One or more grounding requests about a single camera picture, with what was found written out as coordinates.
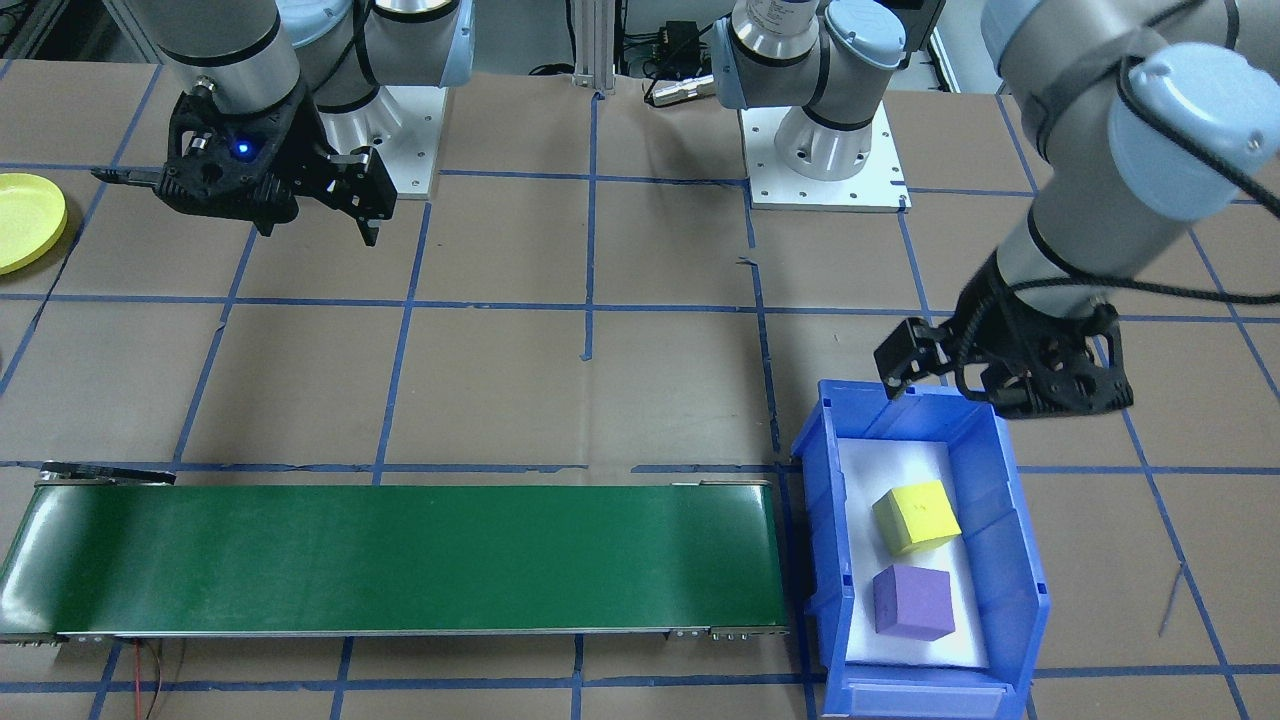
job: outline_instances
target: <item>purple cube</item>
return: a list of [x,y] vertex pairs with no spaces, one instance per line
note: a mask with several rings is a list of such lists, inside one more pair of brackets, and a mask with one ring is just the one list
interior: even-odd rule
[[872,580],[872,591],[877,633],[936,641],[956,629],[946,570],[890,565]]

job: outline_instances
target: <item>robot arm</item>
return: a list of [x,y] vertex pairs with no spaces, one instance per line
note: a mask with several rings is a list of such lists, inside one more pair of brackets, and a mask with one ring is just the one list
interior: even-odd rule
[[[353,218],[372,246],[397,192],[374,147],[376,114],[357,110],[384,83],[470,77],[470,0],[282,0],[292,22],[273,0],[131,6],[189,90],[170,117],[160,172],[93,174],[147,187],[179,213],[251,220],[268,236],[307,196]],[[326,135],[321,111],[351,122]]]
[[[1006,418],[1132,405],[1107,284],[1123,284],[1236,193],[1135,111],[1257,172],[1280,149],[1277,10],[1235,0],[991,0],[988,50],[1053,179],[951,319],[938,328],[909,319],[877,348],[890,397],[955,373],[961,392]],[[966,384],[968,364],[987,365],[980,391]]]
[[774,136],[796,173],[819,181],[859,173],[872,119],[906,59],[906,31],[873,0],[739,0],[713,28],[712,67],[726,108],[791,110]]

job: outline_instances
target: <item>blue tape line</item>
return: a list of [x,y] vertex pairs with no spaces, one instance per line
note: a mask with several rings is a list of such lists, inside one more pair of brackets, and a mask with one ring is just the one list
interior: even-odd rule
[[325,307],[402,307],[402,300],[349,300],[329,297],[237,297],[236,305],[285,305]]
[[600,182],[634,182],[644,184],[712,184],[746,188],[744,178],[648,178],[639,176],[595,176]]
[[708,685],[799,685],[804,674],[778,673],[772,675],[627,675],[586,680],[586,688],[681,688]]
[[746,218],[746,246],[755,250],[755,224],[751,223],[751,187],[742,186],[742,214]]
[[906,247],[906,260],[911,265],[911,278],[915,281],[915,295],[920,299],[920,314],[933,324],[933,311],[929,310],[929,299],[924,292],[924,275],[920,274],[920,264],[915,258],[915,246],[911,243],[911,231],[906,227],[906,211],[897,211],[897,229],[902,233],[902,245]]
[[572,684],[571,678],[417,678],[347,680],[347,691],[541,691]]
[[751,291],[755,293],[755,325],[760,334],[760,361],[764,365],[764,401],[769,410],[769,442],[773,452],[782,452],[782,430],[778,427],[778,398],[773,391],[773,355],[769,352],[769,331],[764,315],[764,290],[760,286],[760,266],[751,268]]
[[467,464],[428,464],[428,462],[387,462],[385,473],[559,473],[561,470],[586,470],[586,465],[467,465]]
[[1032,186],[1033,192],[1039,192],[1030,163],[1027,161],[1027,154],[1023,152],[1023,143],[1018,141],[1018,131],[1014,129],[1014,123],[1009,119],[1009,110],[1005,109],[1005,99],[1000,95],[996,95],[996,106],[1000,108],[1000,117],[1005,119],[1005,129],[1009,131],[1009,140],[1012,141],[1014,150],[1018,152],[1018,161],[1023,164],[1023,172],[1027,173],[1027,183]]
[[387,410],[383,414],[383,429],[378,436],[378,455],[374,459],[372,484],[383,484],[383,469],[387,462],[387,446],[392,439],[392,423],[396,419],[396,400],[399,397],[399,377],[404,368],[404,348],[408,346],[408,331],[413,320],[413,297],[417,295],[419,275],[422,273],[422,256],[426,254],[426,234],[431,225],[431,204],[422,206],[422,222],[417,231],[417,250],[413,252],[413,269],[408,275],[408,290],[404,293],[404,306],[401,314],[399,336],[396,340],[396,357],[392,360],[392,379],[387,387]]
[[333,706],[329,707],[329,720],[342,717],[342,701],[347,694],[347,674],[351,671],[351,652],[356,647],[356,638],[342,641],[342,656],[338,660],[338,682],[333,689]]
[[[1102,343],[1094,340],[1094,346],[1101,355]],[[1165,533],[1169,534],[1169,542],[1174,546],[1174,555],[1185,569],[1183,577],[1187,579],[1187,589],[1190,591],[1192,598],[1196,601],[1196,609],[1199,610],[1201,620],[1204,623],[1204,630],[1208,633],[1210,644],[1213,646],[1213,655],[1217,656],[1219,667],[1226,678],[1226,687],[1231,691],[1231,700],[1235,701],[1235,708],[1240,714],[1240,720],[1249,720],[1249,711],[1244,707],[1244,698],[1240,696],[1240,688],[1236,685],[1235,676],[1231,674],[1231,666],[1226,660],[1226,651],[1222,648],[1222,641],[1217,637],[1217,630],[1213,628],[1213,620],[1210,618],[1208,607],[1204,605],[1204,597],[1201,594],[1199,585],[1196,583],[1196,574],[1192,571],[1190,562],[1187,561],[1187,553],[1183,551],[1183,543],[1178,538],[1178,530],[1174,528],[1174,519],[1169,515],[1169,507],[1165,505],[1165,497],[1160,493],[1160,486],[1156,484],[1156,475],[1149,470],[1151,464],[1147,461],[1147,451],[1143,448],[1142,438],[1138,436],[1138,427],[1134,425],[1133,415],[1129,410],[1121,410],[1121,415],[1124,416],[1125,427],[1129,429],[1129,438],[1133,441],[1133,447],[1138,452],[1138,461],[1146,470],[1144,475],[1147,478],[1147,487],[1151,488],[1151,495],[1156,500],[1156,509],[1160,511],[1160,520],[1165,524]]]
[[918,315],[919,310],[905,307],[777,307],[765,306],[769,315],[872,315],[906,318]]
[[101,687],[102,683],[95,680],[8,682],[0,683],[0,694],[92,693],[101,689]]
[[1036,679],[1069,678],[1152,678],[1221,675],[1220,665],[1120,665],[1115,667],[1037,667]]
[[582,720],[582,656],[585,655],[586,641],[582,633],[573,635],[573,678],[572,678],[572,700],[570,701],[568,716],[570,720]]
[[17,169],[17,170],[72,170],[72,172],[88,172],[93,168],[108,168],[113,170],[161,170],[160,165],[116,165],[116,164],[102,164],[97,165],[83,165],[81,163],[15,163],[8,160],[0,160],[0,168]]
[[49,296],[50,302],[131,302],[155,305],[221,305],[225,297],[204,297],[186,295],[87,295],[65,293]]
[[582,302],[483,302],[479,300],[415,300],[413,307],[439,310],[571,310],[582,311]]
[[636,465],[631,468],[631,474],[634,475],[646,475],[646,474],[676,474],[676,473],[721,473],[721,474],[739,474],[745,473],[750,475],[763,475],[765,473],[772,473],[774,470],[773,465]]
[[151,72],[151,79],[147,82],[147,88],[142,91],[142,100],[138,101],[138,106],[133,110],[133,117],[129,119],[129,126],[124,131],[124,137],[120,140],[120,145],[115,149],[115,155],[111,155],[111,164],[119,165],[120,158],[124,156],[124,150],[129,146],[129,140],[133,138],[133,131],[138,128],[138,120],[142,119],[142,110],[147,106],[147,100],[151,99],[151,94],[156,88],[156,82],[160,81],[160,70],[164,65],[156,65],[155,70]]
[[796,652],[800,655],[800,673],[804,682],[804,707],[806,720],[817,720],[818,717],[818,701],[814,697],[813,691],[813,667],[809,665],[809,625],[805,621],[804,607],[805,597],[804,589],[808,584],[808,568],[803,562],[800,555],[799,541],[796,539],[795,530],[795,518],[800,512],[795,503],[791,501],[791,488],[787,487],[788,478],[787,473],[783,471],[782,466],[776,468],[778,478],[778,498],[782,501],[782,536],[787,542],[787,555],[790,556],[790,578],[787,583],[787,594],[791,596],[791,607],[794,616],[791,623],[795,625],[796,634]]
[[589,179],[581,173],[524,173],[520,170],[440,170],[442,176],[471,178],[522,178],[522,179]]
[[1024,475],[1139,475],[1140,466],[1128,465],[1019,465]]
[[13,350],[9,356],[9,366],[4,368],[4,374],[0,374],[0,396],[9,389],[9,383],[13,382],[13,375],[18,370],[18,365],[22,363],[23,356],[27,355],[27,347],[31,346],[31,338],[36,334],[36,328],[40,327],[40,319],[45,315],[45,307],[49,306],[50,297],[54,295],[54,290],[58,287],[58,282],[63,279],[63,273],[67,272],[67,263],[72,259],[72,252],[79,245],[82,237],[84,237],[84,228],[88,227],[90,222],[93,219],[93,213],[97,211],[99,204],[102,201],[102,195],[106,192],[106,184],[100,184],[97,191],[93,192],[93,200],[90,201],[88,209],[84,210],[84,219],[81,222],[81,227],[77,228],[76,236],[72,237],[70,246],[67,249],[67,255],[63,256],[61,264],[58,266],[58,273],[54,275],[54,282],[50,283],[49,291],[45,293],[44,300],[40,306],[36,307],[36,313],[31,316],[31,322],[27,323],[27,329],[22,333],[22,340],[18,341],[18,347]]
[[969,195],[982,197],[1036,197],[1034,192],[1025,190],[965,190],[952,187],[910,187],[910,192],[920,195]]
[[599,154],[599,128],[600,110],[599,102],[604,95],[596,92],[591,96],[591,143],[588,155],[588,186],[586,186],[586,310],[584,313],[584,338],[582,355],[579,357],[586,363],[595,352],[595,217],[596,217],[596,163]]
[[[349,647],[355,638],[343,642],[343,656],[338,664],[338,679],[334,680],[182,680],[165,683],[164,692],[347,692],[353,691],[462,691],[462,689],[572,689],[580,684],[584,688],[669,688],[669,687],[712,687],[712,685],[795,685],[805,682],[822,682],[817,674],[760,674],[760,675],[627,675],[602,678],[596,680],[575,680],[568,678],[388,678],[352,680]],[[116,655],[120,647],[116,643]],[[105,678],[115,675],[115,666]],[[154,692],[154,680],[141,683],[142,692]],[[68,692],[132,693],[132,680],[99,682],[19,682],[0,683],[0,694],[50,694]]]
[[[742,184],[742,222],[746,227],[746,246],[755,247],[755,223],[751,222],[751,188]],[[773,454],[782,452],[782,430],[778,425],[778,398],[773,387],[773,354],[769,351],[768,314],[764,311],[764,282],[760,278],[760,266],[754,261],[745,261],[751,269],[751,293],[755,299],[755,325],[760,336],[760,363],[764,369],[764,402],[769,411],[769,442],[773,445]]]
[[[142,108],[146,105],[147,97],[151,96],[151,91],[155,88],[156,78],[160,77],[160,68],[151,74],[151,82],[147,85],[146,91],[138,100],[137,108],[133,110],[133,118],[129,120],[128,127],[124,128],[124,136],[120,138],[119,145],[115,147],[115,155],[113,158],[119,158],[124,154],[124,149],[129,142],[129,137],[133,136],[133,129],[138,124],[138,118],[142,117]],[[70,245],[67,247],[67,255],[63,256],[61,264],[58,266],[58,273],[54,275],[54,282],[50,283],[49,291],[45,293],[40,307],[36,309],[36,314],[32,315],[31,322],[27,323],[27,329],[22,334],[22,340],[18,342],[18,347],[14,348],[13,355],[9,357],[9,366],[4,369],[4,374],[0,375],[0,396],[9,389],[9,383],[13,380],[14,372],[18,369],[18,364],[22,361],[23,355],[27,352],[27,347],[31,345],[32,336],[36,334],[36,328],[40,325],[40,319],[45,314],[45,307],[49,306],[49,300],[54,295],[54,290],[58,288],[59,281],[63,279],[63,273],[67,272],[67,264],[72,259],[72,252],[79,246],[81,238],[84,237],[84,228],[88,227],[90,220],[93,219],[93,213],[97,210],[99,204],[102,201],[102,195],[106,191],[106,183],[100,183],[97,191],[93,192],[93,200],[90,201],[88,208],[84,210],[84,218],[81,220],[81,227],[76,229],[76,234],[72,237]]]
[[[118,647],[128,643],[118,643]],[[339,660],[339,671],[342,661]],[[113,666],[110,676],[115,675]],[[1235,675],[1280,675],[1280,665],[1233,665]],[[1041,667],[1036,679],[1085,678],[1160,678],[1221,675],[1217,665],[1135,665],[1114,667]],[[819,673],[780,673],[759,675],[626,675],[582,680],[584,688],[663,688],[663,687],[716,687],[716,685],[797,685],[822,683]],[[182,680],[165,683],[165,692],[343,692],[351,691],[463,691],[463,689],[572,689],[570,678],[388,678],[365,680]],[[154,680],[143,680],[142,692],[155,691]],[[132,693],[132,680],[81,680],[81,682],[8,682],[0,683],[0,694],[54,694],[54,693]]]
[[[371,462],[364,464],[338,464],[317,462],[310,465],[291,465],[284,462],[152,462],[152,461],[119,461],[119,460],[93,460],[73,459],[68,462],[81,462],[84,465],[108,465],[113,468],[133,468],[136,470],[166,470],[173,473],[371,473]],[[31,468],[40,469],[44,460],[0,460],[0,468]],[[562,470],[589,470],[589,465],[480,465],[480,464],[431,464],[431,462],[387,462],[383,466],[385,473],[490,473],[490,474],[521,474],[521,473],[559,473]],[[774,465],[701,465],[701,464],[672,464],[672,465],[636,465],[631,468],[632,474],[767,474],[777,470]],[[800,465],[782,465],[787,473],[800,473]],[[1149,470],[1153,475],[1244,475],[1244,477],[1277,477],[1280,468],[1244,468],[1244,466],[1198,466],[1198,465],[1152,465],[1142,468],[1138,465],[1019,465],[1019,473],[1028,475],[1140,475]]]
[[[1199,236],[1196,234],[1194,229],[1188,232],[1188,234],[1192,238],[1192,245],[1196,246],[1196,252],[1199,252],[1201,260],[1204,263],[1204,269],[1208,270],[1208,277],[1213,279],[1213,287],[1216,287],[1219,292],[1226,292],[1222,279],[1213,268],[1213,263],[1208,259],[1208,252],[1206,252],[1204,246],[1201,245]],[[1240,313],[1235,309],[1235,305],[1230,302],[1226,304],[1226,311],[1231,314],[1231,320],[1235,323],[1235,328],[1240,331],[1240,334],[1244,337],[1244,345],[1249,347],[1249,354],[1253,355],[1253,361],[1257,363],[1258,370],[1262,372],[1262,378],[1267,380],[1267,387],[1271,388],[1271,395],[1275,396],[1276,400],[1280,400],[1280,387],[1276,387],[1276,380],[1271,375],[1271,370],[1267,369],[1267,363],[1262,359],[1262,354],[1258,352],[1258,346],[1253,343],[1253,337],[1249,336],[1248,328],[1245,328],[1244,323],[1240,322]]]
[[241,251],[239,263],[236,265],[236,275],[232,278],[232,286],[227,290],[227,297],[223,299],[223,313],[218,318],[218,329],[214,331],[214,337],[209,341],[205,364],[200,369],[200,379],[196,380],[196,389],[191,395],[191,404],[187,405],[187,418],[182,423],[182,430],[178,433],[178,443],[173,448],[174,462],[182,462],[182,455],[187,451],[187,441],[191,439],[191,429],[196,424],[196,413],[200,411],[200,401],[205,397],[205,387],[209,384],[209,377],[214,372],[214,357],[218,356],[218,348],[223,345],[223,334],[225,334],[227,323],[230,320],[236,293],[239,291],[241,281],[244,279],[244,269],[248,268],[248,259],[253,254],[253,242],[256,240],[257,228],[253,228],[244,240],[244,250]]
[[591,178],[595,178],[599,182],[631,182],[631,183],[645,183],[645,184],[717,184],[724,187],[740,187],[746,184],[746,181],[744,178],[655,178],[645,176],[602,176],[595,172],[594,164],[591,165],[591,172],[586,174],[530,173],[522,170],[462,170],[462,169],[445,169],[440,170],[439,174],[454,176],[454,177],[472,177],[472,178],[567,179],[567,181],[590,181]]
[[591,305],[593,310],[603,313],[741,313],[758,310],[741,305]]
[[88,708],[88,720],[99,720],[102,716],[102,705],[106,702],[106,693],[110,689],[111,678],[115,676],[115,666],[120,661],[120,648],[124,643],[116,641],[111,643],[111,652],[106,655],[106,664],[102,666],[102,679],[99,682],[97,693],[93,694],[93,705]]

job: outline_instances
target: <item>white mounting plate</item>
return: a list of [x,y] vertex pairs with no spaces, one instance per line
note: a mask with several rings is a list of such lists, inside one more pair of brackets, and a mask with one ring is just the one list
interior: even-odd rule
[[383,156],[401,200],[430,200],[449,91],[413,86],[388,86],[387,90],[399,102],[404,124],[378,146],[378,154]]
[[773,135],[791,108],[740,111],[742,155],[751,179],[751,206],[762,210],[896,213],[911,206],[884,104],[872,119],[872,151],[863,170],[846,181],[815,181],[792,170],[773,147]]

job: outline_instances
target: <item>black power adapter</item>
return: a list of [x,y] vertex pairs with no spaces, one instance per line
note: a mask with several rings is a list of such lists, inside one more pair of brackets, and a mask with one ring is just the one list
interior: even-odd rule
[[658,79],[686,79],[703,74],[698,23],[667,20],[658,31],[658,47],[653,59],[658,67]]

